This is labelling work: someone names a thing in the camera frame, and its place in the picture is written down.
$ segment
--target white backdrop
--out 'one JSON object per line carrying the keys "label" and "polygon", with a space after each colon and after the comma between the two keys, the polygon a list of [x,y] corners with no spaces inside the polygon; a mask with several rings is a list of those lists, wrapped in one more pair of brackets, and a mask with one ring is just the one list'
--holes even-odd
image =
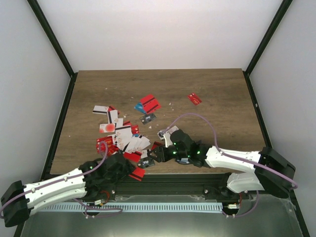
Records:
{"label": "white backdrop", "polygon": [[295,191],[316,236],[316,1],[293,1],[251,74],[272,145],[296,166]]}
{"label": "white backdrop", "polygon": [[[26,0],[0,1],[0,197],[39,180],[69,76]],[[12,237],[15,227],[0,236]]]}
{"label": "white backdrop", "polygon": [[246,69],[281,0],[39,0],[78,70]]}

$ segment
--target red component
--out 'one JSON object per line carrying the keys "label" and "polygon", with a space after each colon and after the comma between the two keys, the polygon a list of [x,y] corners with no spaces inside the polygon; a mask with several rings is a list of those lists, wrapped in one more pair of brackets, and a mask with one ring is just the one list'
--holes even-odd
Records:
{"label": "red component", "polygon": [[159,147],[159,146],[162,146],[162,145],[163,145],[163,143],[154,142],[154,144],[153,144],[153,146],[152,146],[152,148],[151,148],[151,151],[152,151],[153,149],[155,149],[156,147]]}
{"label": "red component", "polygon": [[112,105],[109,106],[108,108],[108,112],[112,111],[112,110],[117,110],[116,108],[114,108]]}
{"label": "red component", "polygon": [[129,176],[136,179],[136,180],[142,181],[144,175],[145,175],[145,170],[137,167],[133,171],[133,173],[131,173]]}
{"label": "red component", "polygon": [[129,159],[129,160],[132,160],[132,161],[134,161],[134,162],[139,162],[141,155],[142,155],[142,153],[140,153],[140,152],[133,152],[133,153],[127,153],[127,152],[125,152],[125,153],[123,154],[123,156],[125,157],[125,159]]}
{"label": "red component", "polygon": [[147,114],[155,112],[157,109],[161,108],[160,103],[153,95],[147,95],[140,100],[143,105],[143,109]]}
{"label": "red component", "polygon": [[132,125],[132,124],[130,123],[130,121],[126,121],[123,123],[123,126],[127,126],[127,125]]}
{"label": "red component", "polygon": [[138,134],[139,133],[138,125],[132,125],[131,129],[132,129],[132,134]]}
{"label": "red component", "polygon": [[201,99],[195,93],[191,93],[190,95],[188,95],[188,99],[191,100],[192,103],[195,105],[198,105],[202,102]]}

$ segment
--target wooden tabletop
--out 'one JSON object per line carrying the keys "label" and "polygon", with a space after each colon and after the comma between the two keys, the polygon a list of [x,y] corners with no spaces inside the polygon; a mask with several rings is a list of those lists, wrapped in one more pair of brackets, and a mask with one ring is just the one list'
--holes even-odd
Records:
{"label": "wooden tabletop", "polygon": [[[195,106],[187,98],[192,92],[200,97],[201,104]],[[161,109],[154,112],[157,116],[154,121],[143,125],[139,120],[143,114],[134,106],[148,94],[158,99]],[[92,113],[95,105],[114,106],[120,111],[119,118],[126,116],[124,121],[138,124],[140,133],[148,137],[151,144],[160,141],[159,130],[165,129],[179,115],[191,112],[206,117],[213,124],[221,148],[259,151],[265,145],[241,69],[80,71],[51,174],[66,173],[100,157],[96,152],[96,139],[108,134],[99,133],[99,124],[107,123],[108,119],[106,115]],[[184,117],[176,125],[193,140],[214,144],[211,128],[200,118]],[[146,169],[147,174],[227,171],[179,165],[172,160],[156,162]]]}

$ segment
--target black enclosure frame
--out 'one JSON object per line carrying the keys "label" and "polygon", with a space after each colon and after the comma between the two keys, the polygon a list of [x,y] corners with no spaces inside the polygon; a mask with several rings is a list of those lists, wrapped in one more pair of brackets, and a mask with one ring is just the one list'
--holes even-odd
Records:
{"label": "black enclosure frame", "polygon": [[[37,19],[39,20],[42,28],[44,29],[45,33],[47,34],[48,39],[50,40],[51,44],[53,45],[58,57],[60,58],[61,62],[63,63],[67,73],[70,76],[70,83],[68,86],[68,90],[66,93],[66,97],[60,112],[60,116],[57,122],[57,126],[54,132],[54,136],[49,148],[49,152],[47,155],[47,159],[45,162],[45,166],[41,175],[41,179],[49,179],[56,175],[50,174],[50,169],[52,166],[52,162],[55,156],[55,152],[57,149],[58,141],[60,138],[60,134],[62,131],[62,127],[64,124],[64,120],[66,117],[67,109],[69,106],[69,102],[72,96],[72,92],[75,86],[75,82],[77,79],[78,73],[75,73],[68,62],[68,59],[63,52],[53,30],[51,29],[43,11],[40,8],[40,5],[37,0],[27,0],[30,7],[32,8],[34,14],[36,15]],[[271,141],[269,139],[269,135],[267,129],[265,127],[260,108],[251,85],[250,75],[255,68],[256,64],[258,63],[262,53],[264,52],[265,48],[267,47],[270,39],[272,38],[274,32],[276,31],[279,23],[281,22],[282,18],[284,17],[286,11],[290,7],[293,0],[283,0],[278,11],[276,12],[269,28],[267,29],[264,37],[262,38],[254,56],[252,57],[246,71],[243,72],[244,78],[249,90],[249,94],[254,106],[254,110],[256,112],[259,125],[261,128],[261,132],[267,147],[272,147]],[[212,199],[214,197],[210,196],[207,197],[205,194],[205,189],[207,187],[212,186],[213,183],[218,183],[222,180],[224,174],[165,174],[165,175],[147,175],[144,177],[142,182],[135,182],[135,180],[127,179],[121,183],[119,183],[116,187],[113,187],[116,191],[116,195],[205,195],[205,198]],[[302,216],[299,204],[297,202],[296,196],[294,191],[291,192],[290,198],[292,203],[296,206],[296,216],[299,221],[301,231],[303,236],[309,237],[309,232],[307,226],[305,224],[304,218]],[[18,226],[15,237],[21,236],[22,229],[24,224]]]}

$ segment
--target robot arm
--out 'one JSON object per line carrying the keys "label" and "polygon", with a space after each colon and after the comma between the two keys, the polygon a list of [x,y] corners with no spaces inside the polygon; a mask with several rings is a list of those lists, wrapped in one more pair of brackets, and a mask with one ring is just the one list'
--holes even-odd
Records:
{"label": "robot arm", "polygon": [[[292,188],[290,182],[261,167],[227,157],[233,155],[269,167],[292,179],[295,167],[272,148],[263,148],[261,152],[239,152],[221,150],[211,145],[194,142],[188,134],[177,130],[171,134],[166,146],[159,146],[148,152],[148,157],[157,162],[171,159],[187,159],[197,167],[223,167],[242,173],[227,173],[218,186],[223,196],[243,191],[266,191],[278,198],[287,198]],[[100,192],[99,185],[116,184],[132,174],[135,166],[117,152],[108,157],[98,169],[94,169],[98,160],[87,161],[79,168],[42,182],[22,185],[13,183],[1,198],[3,218],[6,227],[12,227],[26,221],[30,215],[56,203],[74,198],[94,199]]]}

